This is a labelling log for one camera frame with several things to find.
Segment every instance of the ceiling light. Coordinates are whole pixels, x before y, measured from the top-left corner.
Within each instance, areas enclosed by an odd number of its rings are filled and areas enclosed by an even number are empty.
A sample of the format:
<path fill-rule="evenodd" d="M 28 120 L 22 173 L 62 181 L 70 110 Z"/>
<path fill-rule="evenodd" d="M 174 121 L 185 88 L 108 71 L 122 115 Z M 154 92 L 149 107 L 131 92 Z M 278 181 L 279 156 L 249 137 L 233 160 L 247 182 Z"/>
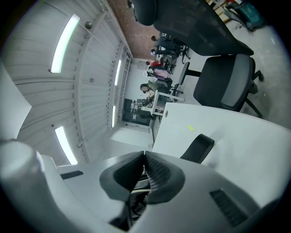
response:
<path fill-rule="evenodd" d="M 73 155 L 73 152 L 69 146 L 68 140 L 65 136 L 65 131 L 64 131 L 63 126 L 55 129 L 55 133 L 56 133 L 56 136 L 58 137 L 60 146 L 62 147 L 69 162 L 71 163 L 71 165 L 76 165 L 78 162 L 77 162 L 75 156 Z"/>
<path fill-rule="evenodd" d="M 117 71 L 116 71 L 116 76 L 115 76 L 115 86 L 117 85 L 117 82 L 118 82 L 120 66 L 121 66 L 121 60 L 119 60 L 118 66 L 117 66 Z"/>
<path fill-rule="evenodd" d="M 51 73 L 60 73 L 63 65 L 65 51 L 67 49 L 68 43 L 70 41 L 74 29 L 78 25 L 79 20 L 80 20 L 79 16 L 73 14 L 69 22 L 65 26 L 65 29 L 63 30 L 58 45 L 56 46 L 55 49 L 54 59 L 50 69 Z"/>
<path fill-rule="evenodd" d="M 115 125 L 115 105 L 112 107 L 112 127 Z"/>

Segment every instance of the black mesh chair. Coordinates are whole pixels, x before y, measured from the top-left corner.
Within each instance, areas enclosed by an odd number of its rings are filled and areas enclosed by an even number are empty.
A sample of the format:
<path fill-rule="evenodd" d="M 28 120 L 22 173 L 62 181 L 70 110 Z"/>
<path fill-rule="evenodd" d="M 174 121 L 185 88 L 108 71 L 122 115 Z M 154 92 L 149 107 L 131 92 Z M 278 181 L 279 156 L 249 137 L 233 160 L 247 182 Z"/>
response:
<path fill-rule="evenodd" d="M 205 0 L 132 0 L 139 22 L 146 17 L 141 2 L 156 14 L 147 24 L 178 38 L 199 55 L 215 56 L 207 59 L 202 72 L 189 70 L 186 63 L 181 74 L 180 84 L 186 75 L 200 77 L 193 94 L 200 104 L 240 111 L 246 102 L 262 118 L 247 99 L 248 93 L 258 92 L 254 79 L 263 80 L 260 71 L 255 73 L 255 61 L 250 57 L 254 52 L 234 38 Z"/>

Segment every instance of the white ceiling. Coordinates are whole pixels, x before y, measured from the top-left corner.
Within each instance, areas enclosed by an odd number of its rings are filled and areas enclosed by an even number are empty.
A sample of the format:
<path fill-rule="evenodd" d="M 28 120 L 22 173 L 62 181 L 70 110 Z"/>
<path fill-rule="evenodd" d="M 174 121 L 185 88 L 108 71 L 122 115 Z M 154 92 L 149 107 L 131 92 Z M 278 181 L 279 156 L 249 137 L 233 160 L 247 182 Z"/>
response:
<path fill-rule="evenodd" d="M 79 24 L 62 72 L 52 74 L 56 45 L 73 14 L 80 17 Z M 93 23 L 90 30 L 87 21 Z M 39 1 L 15 27 L 2 54 L 9 75 L 32 105 L 17 139 L 53 157 L 56 165 L 66 165 L 69 161 L 54 131 L 63 126 L 78 162 L 105 158 L 112 105 L 120 114 L 131 61 L 107 8 L 97 0 Z M 123 65 L 115 86 L 119 59 Z"/>

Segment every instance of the mesh backrest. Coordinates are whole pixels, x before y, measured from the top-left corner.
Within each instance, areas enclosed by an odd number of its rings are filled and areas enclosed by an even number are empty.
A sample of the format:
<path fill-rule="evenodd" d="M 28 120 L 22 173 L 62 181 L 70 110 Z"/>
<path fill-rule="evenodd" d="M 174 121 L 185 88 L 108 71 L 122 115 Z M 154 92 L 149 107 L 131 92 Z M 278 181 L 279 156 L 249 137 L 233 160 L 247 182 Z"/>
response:
<path fill-rule="evenodd" d="M 156 3 L 155 28 L 183 41 L 194 52 L 202 56 L 254 54 L 233 37 L 205 0 L 156 0 Z"/>

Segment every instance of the white table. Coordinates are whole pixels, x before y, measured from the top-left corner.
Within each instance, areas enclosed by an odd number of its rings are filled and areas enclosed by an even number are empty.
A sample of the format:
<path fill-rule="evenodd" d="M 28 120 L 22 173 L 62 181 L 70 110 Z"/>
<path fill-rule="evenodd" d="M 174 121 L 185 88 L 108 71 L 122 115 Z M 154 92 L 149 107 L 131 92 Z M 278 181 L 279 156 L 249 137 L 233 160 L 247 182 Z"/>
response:
<path fill-rule="evenodd" d="M 164 115 L 163 113 L 156 112 L 156 105 L 158 103 L 159 96 L 166 96 L 166 97 L 173 98 L 173 99 L 176 99 L 176 100 L 185 101 L 185 99 L 183 99 L 183 98 L 179 98 L 179 97 L 176 97 L 176 96 L 171 96 L 171 95 L 168 95 L 168 94 L 165 94 L 165 93 L 162 93 L 162 92 L 155 91 L 155 98 L 154 98 L 153 106 L 151 107 L 151 111 L 150 111 L 151 115 L 153 115 L 153 114 L 159 115 L 159 116 L 163 116 Z"/>
<path fill-rule="evenodd" d="M 181 157 L 202 133 L 215 140 L 203 165 L 244 189 L 260 206 L 282 194 L 291 171 L 289 130 L 253 116 L 199 105 L 167 103 L 166 112 L 153 152 Z"/>

